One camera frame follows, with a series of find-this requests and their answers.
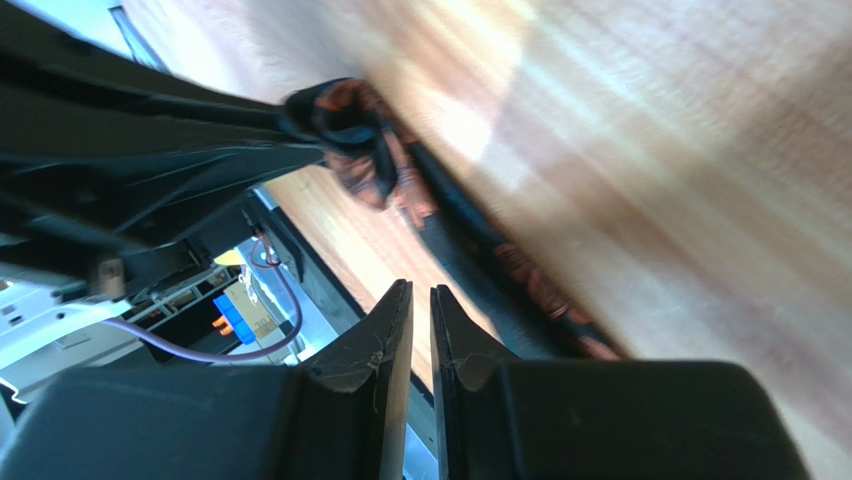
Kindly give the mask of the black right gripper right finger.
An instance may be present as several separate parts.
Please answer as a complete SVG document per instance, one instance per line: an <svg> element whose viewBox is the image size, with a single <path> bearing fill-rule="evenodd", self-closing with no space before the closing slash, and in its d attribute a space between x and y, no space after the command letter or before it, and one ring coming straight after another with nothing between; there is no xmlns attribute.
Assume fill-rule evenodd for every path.
<svg viewBox="0 0 852 480"><path fill-rule="evenodd" d="M805 479L767 392L718 361L524 360L431 291L444 479Z"/></svg>

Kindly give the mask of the black orange floral tie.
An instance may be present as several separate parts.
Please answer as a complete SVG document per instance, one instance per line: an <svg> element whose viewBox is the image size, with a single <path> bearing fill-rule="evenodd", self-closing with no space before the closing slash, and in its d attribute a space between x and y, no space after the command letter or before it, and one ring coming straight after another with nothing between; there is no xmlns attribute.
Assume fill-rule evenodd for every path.
<svg viewBox="0 0 852 480"><path fill-rule="evenodd" d="M323 152L360 203L405 216L498 338L527 358L625 360L581 305L476 204L368 81L340 78L297 90L280 128Z"/></svg>

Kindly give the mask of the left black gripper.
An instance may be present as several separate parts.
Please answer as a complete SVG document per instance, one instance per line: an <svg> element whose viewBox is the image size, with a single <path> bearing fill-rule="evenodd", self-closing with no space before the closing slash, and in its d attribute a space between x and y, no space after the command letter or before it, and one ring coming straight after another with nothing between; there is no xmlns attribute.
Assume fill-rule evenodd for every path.
<svg viewBox="0 0 852 480"><path fill-rule="evenodd" d="M319 161L281 120L3 2L2 274L74 300L173 284L251 235L251 187Z"/></svg>

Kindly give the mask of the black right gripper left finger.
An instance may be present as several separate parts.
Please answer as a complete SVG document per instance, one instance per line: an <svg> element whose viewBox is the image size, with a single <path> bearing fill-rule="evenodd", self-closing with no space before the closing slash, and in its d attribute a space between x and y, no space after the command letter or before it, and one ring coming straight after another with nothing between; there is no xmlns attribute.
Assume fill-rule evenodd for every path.
<svg viewBox="0 0 852 480"><path fill-rule="evenodd" d="M22 415L5 479L399 479L410 282L296 367L82 368Z"/></svg>

